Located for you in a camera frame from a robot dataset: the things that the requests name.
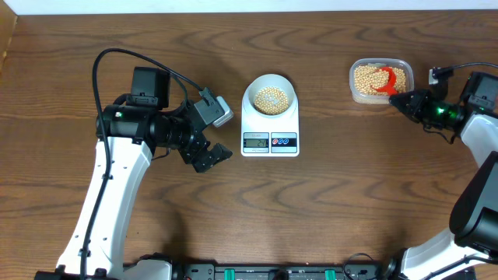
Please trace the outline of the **red measuring scoop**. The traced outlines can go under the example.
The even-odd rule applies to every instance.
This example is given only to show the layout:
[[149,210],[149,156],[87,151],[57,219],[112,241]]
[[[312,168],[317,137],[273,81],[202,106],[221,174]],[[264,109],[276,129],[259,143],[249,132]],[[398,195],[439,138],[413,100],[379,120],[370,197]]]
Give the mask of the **red measuring scoop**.
[[394,73],[392,68],[387,66],[379,68],[379,71],[384,71],[388,73],[388,81],[384,86],[373,88],[379,93],[386,93],[389,96],[398,94],[398,91],[395,88],[395,83],[397,82],[397,76]]

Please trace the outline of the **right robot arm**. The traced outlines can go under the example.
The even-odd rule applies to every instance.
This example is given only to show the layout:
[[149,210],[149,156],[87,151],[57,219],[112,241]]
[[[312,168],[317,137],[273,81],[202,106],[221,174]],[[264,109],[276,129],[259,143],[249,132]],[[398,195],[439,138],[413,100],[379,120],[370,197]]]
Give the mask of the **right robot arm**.
[[448,103],[453,66],[432,68],[429,88],[389,99],[427,133],[452,132],[470,149],[478,166],[455,203],[449,226],[435,237],[391,259],[386,279],[465,279],[480,264],[497,263],[497,77],[472,72],[458,102]]

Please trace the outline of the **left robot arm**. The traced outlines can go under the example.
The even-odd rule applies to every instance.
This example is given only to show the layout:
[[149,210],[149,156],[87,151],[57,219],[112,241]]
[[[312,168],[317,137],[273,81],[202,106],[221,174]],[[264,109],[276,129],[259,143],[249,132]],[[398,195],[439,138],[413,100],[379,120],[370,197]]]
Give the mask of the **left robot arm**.
[[98,125],[92,180],[74,233],[54,271],[37,279],[182,279],[181,267],[159,254],[124,263],[125,237],[140,183],[156,148],[177,150],[186,164],[204,173],[232,156],[203,135],[209,125],[225,124],[233,112],[221,96],[200,90],[197,103],[184,99],[169,111],[173,75],[137,67],[129,94],[103,111]]

